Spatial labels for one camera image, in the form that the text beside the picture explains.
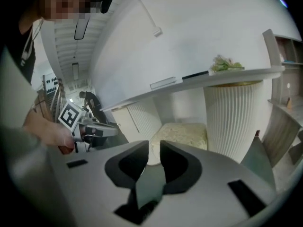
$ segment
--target white cable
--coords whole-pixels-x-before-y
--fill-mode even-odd
[[[138,0],[138,1],[141,3],[143,9],[145,10],[145,12],[146,12],[148,18],[149,18],[150,21],[151,21],[151,24],[153,25],[154,28],[156,28],[157,26],[156,26],[155,22],[153,21],[153,19],[152,19],[151,15],[150,15],[149,11],[147,10],[146,6],[144,5],[144,3],[143,3],[141,0]]]
[[[32,53],[32,49],[33,49],[33,43],[34,41],[32,40],[32,35],[33,35],[33,27],[31,27],[31,30],[29,32],[29,36],[27,38],[27,42],[25,43],[23,52],[22,52],[22,56],[21,56],[21,66],[25,65],[26,60],[28,60],[28,58],[30,57],[31,53]]]
[[[33,32],[33,35],[32,35],[32,37],[33,37],[33,41],[36,39],[37,35],[39,34],[39,32],[40,32],[40,30],[41,30],[41,27],[42,27],[43,22],[44,22],[44,19],[41,19],[41,21],[40,21],[40,23],[39,23],[38,27],[37,27],[37,28],[35,29],[35,31]]]

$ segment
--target white cabinet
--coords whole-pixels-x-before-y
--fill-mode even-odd
[[[127,107],[112,111],[112,114],[128,142],[144,140],[143,135],[139,133]]]
[[[151,141],[162,127],[158,111],[152,98],[114,110],[112,114],[128,142],[137,140]],[[159,162],[160,159],[155,157],[150,146],[147,164],[157,165]]]

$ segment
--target black cable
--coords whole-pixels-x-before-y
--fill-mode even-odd
[[[36,39],[37,35],[39,34],[40,30],[41,30],[41,27],[42,27],[42,24],[44,22],[44,19],[42,19],[42,21],[40,22],[39,26],[36,28],[35,32],[37,31],[37,29],[39,28],[39,31],[37,32],[37,34],[35,35],[35,37],[33,38],[33,41]]]

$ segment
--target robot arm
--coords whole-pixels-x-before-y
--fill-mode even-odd
[[[92,105],[92,107],[94,108],[95,107],[94,100],[91,99],[89,102]]]
[[[71,102],[64,106],[59,121],[72,132],[75,142],[86,142],[92,147],[97,146],[93,145],[97,142],[94,138],[115,136],[119,133],[113,126],[95,122],[89,112]]]

